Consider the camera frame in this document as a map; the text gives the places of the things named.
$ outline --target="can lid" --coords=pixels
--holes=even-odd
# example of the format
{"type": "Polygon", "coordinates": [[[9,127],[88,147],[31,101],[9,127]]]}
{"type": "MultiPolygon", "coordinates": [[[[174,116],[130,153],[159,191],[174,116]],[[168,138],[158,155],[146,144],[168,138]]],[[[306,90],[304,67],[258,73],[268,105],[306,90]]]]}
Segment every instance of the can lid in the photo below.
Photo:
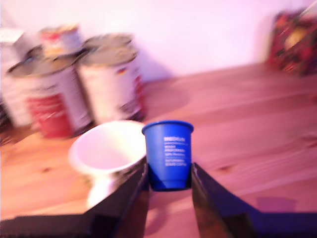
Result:
{"type": "Polygon", "coordinates": [[[8,73],[13,77],[43,76],[61,71],[75,62],[75,57],[27,59],[10,68],[8,73]]]}
{"type": "Polygon", "coordinates": [[[181,124],[181,125],[185,125],[189,127],[191,132],[194,131],[194,126],[190,124],[189,122],[182,121],[182,120],[161,120],[161,121],[156,121],[156,122],[147,124],[145,127],[142,128],[142,133],[144,134],[146,129],[158,124],[181,124]]]}
{"type": "Polygon", "coordinates": [[[59,32],[75,31],[78,29],[78,24],[65,24],[57,28],[59,32]]]}
{"type": "Polygon", "coordinates": [[[37,58],[37,57],[43,57],[43,47],[42,45],[36,46],[32,49],[30,49],[25,56],[25,59],[28,58],[37,58]]]}
{"type": "Polygon", "coordinates": [[[94,36],[84,43],[84,47],[98,48],[126,46],[133,40],[133,34],[129,33],[108,33],[105,35],[94,36]]]}
{"type": "Polygon", "coordinates": [[[81,64],[95,66],[115,66],[131,62],[137,56],[137,50],[132,47],[99,48],[90,51],[80,59],[81,64]]]}

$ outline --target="wooden surface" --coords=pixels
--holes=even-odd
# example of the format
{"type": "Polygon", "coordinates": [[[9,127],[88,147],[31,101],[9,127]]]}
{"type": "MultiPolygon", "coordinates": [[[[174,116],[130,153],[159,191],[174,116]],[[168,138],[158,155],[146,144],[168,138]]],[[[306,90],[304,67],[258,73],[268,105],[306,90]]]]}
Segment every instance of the wooden surface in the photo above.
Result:
{"type": "MultiPolygon", "coordinates": [[[[192,123],[193,161],[262,211],[317,211],[317,76],[263,65],[146,86],[146,122],[192,123]]],[[[82,213],[89,191],[69,140],[32,134],[1,147],[1,219],[82,213]]],[[[191,191],[151,194],[147,238],[199,237],[191,191]]]]}

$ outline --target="food can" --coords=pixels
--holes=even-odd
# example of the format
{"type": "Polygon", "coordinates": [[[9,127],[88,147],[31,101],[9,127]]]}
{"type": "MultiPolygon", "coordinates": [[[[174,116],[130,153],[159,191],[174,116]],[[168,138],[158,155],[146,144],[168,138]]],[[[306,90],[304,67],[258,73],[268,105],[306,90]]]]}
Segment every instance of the food can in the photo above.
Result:
{"type": "Polygon", "coordinates": [[[62,25],[58,28],[58,31],[60,32],[65,54],[73,54],[82,51],[83,42],[77,24],[62,25]]]}
{"type": "Polygon", "coordinates": [[[83,50],[79,27],[76,24],[44,28],[40,31],[40,38],[46,57],[71,55],[83,50]]]}
{"type": "Polygon", "coordinates": [[[136,56],[132,48],[113,48],[93,50],[79,60],[79,74],[96,123],[143,119],[134,88],[136,56]]]}
{"type": "Polygon", "coordinates": [[[40,38],[46,56],[58,56],[64,52],[60,32],[56,28],[44,28],[40,31],[40,38]]]}
{"type": "MultiPolygon", "coordinates": [[[[86,40],[84,43],[84,48],[91,50],[128,47],[136,51],[132,44],[133,39],[134,36],[130,33],[108,33],[86,40]]],[[[131,61],[130,64],[134,67],[134,74],[138,75],[134,78],[135,95],[141,104],[142,112],[145,115],[147,108],[144,101],[143,79],[139,67],[138,57],[131,61]]]]}
{"type": "Polygon", "coordinates": [[[78,135],[92,122],[75,63],[75,57],[29,59],[9,70],[44,137],[78,135]]]}
{"type": "Polygon", "coordinates": [[[84,47],[94,48],[118,48],[132,45],[133,35],[129,33],[108,33],[94,36],[85,41],[84,47]]]}

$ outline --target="tin can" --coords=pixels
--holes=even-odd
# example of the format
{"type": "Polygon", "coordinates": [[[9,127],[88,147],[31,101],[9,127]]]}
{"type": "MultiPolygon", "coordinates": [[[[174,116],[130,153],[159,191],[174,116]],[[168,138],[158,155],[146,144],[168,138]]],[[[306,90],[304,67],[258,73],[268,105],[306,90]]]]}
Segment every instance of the tin can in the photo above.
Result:
{"type": "Polygon", "coordinates": [[[64,47],[64,54],[73,54],[83,49],[83,42],[77,24],[62,25],[58,28],[64,47]]]}
{"type": "Polygon", "coordinates": [[[72,55],[83,50],[78,25],[61,25],[40,31],[43,54],[46,57],[72,55]]]}
{"type": "Polygon", "coordinates": [[[98,124],[143,119],[134,89],[136,56],[132,48],[113,48],[91,51],[79,60],[79,74],[98,124]]]}
{"type": "Polygon", "coordinates": [[[40,31],[40,38],[46,56],[58,56],[64,52],[60,32],[56,28],[44,28],[40,31]]]}
{"type": "Polygon", "coordinates": [[[75,57],[29,59],[9,70],[44,137],[70,137],[92,122],[79,86],[75,57]]]}
{"type": "Polygon", "coordinates": [[[108,33],[94,36],[85,41],[84,47],[94,48],[118,48],[132,45],[133,35],[129,33],[108,33]]]}

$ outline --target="blue plastic cup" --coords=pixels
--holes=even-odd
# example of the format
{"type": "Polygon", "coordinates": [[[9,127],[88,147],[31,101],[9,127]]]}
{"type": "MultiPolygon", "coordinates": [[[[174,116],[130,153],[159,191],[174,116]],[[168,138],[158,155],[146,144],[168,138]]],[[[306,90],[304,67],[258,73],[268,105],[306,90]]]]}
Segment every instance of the blue plastic cup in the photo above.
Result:
{"type": "Polygon", "coordinates": [[[154,191],[190,187],[193,130],[193,125],[180,120],[163,120],[143,127],[150,184],[154,191]]]}

